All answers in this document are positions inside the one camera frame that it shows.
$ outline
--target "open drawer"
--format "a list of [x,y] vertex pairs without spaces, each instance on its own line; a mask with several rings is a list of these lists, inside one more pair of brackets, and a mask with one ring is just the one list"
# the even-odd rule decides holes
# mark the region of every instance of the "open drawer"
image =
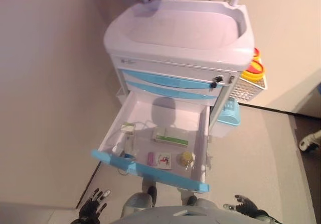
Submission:
[[[204,181],[209,112],[209,106],[132,91],[99,149],[94,150],[92,155],[130,174],[187,190],[207,192],[209,186]],[[126,139],[126,134],[121,131],[125,122],[135,124],[135,161],[118,157],[115,152],[115,145],[121,145]],[[184,138],[188,146],[156,142],[152,139],[155,127],[186,131]],[[180,164],[180,156],[184,151],[194,154],[194,161],[187,168]],[[171,169],[148,166],[149,152],[170,153]]]

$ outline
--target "wire basket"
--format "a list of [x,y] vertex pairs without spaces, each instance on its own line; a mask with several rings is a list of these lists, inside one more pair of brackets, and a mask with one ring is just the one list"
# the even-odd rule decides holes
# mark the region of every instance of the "wire basket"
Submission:
[[230,96],[235,98],[238,102],[247,102],[266,89],[267,82],[265,76],[255,83],[240,77],[237,80],[235,88]]

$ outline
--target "small box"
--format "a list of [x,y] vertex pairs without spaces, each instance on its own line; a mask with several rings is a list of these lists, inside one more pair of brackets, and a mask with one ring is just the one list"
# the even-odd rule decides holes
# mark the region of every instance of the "small box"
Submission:
[[120,131],[124,134],[133,135],[135,131],[135,124],[125,122],[121,125]]

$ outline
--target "white wheel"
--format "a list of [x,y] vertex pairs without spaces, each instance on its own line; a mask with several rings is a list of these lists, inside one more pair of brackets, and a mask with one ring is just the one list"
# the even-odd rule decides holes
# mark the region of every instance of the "white wheel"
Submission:
[[305,136],[299,143],[299,149],[303,152],[309,152],[319,147],[319,143],[314,137],[314,134]]

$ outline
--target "blue basket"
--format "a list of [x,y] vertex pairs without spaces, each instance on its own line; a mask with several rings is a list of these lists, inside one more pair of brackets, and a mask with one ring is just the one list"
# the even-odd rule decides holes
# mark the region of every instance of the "blue basket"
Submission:
[[239,104],[234,98],[230,97],[227,99],[217,121],[232,126],[240,125]]

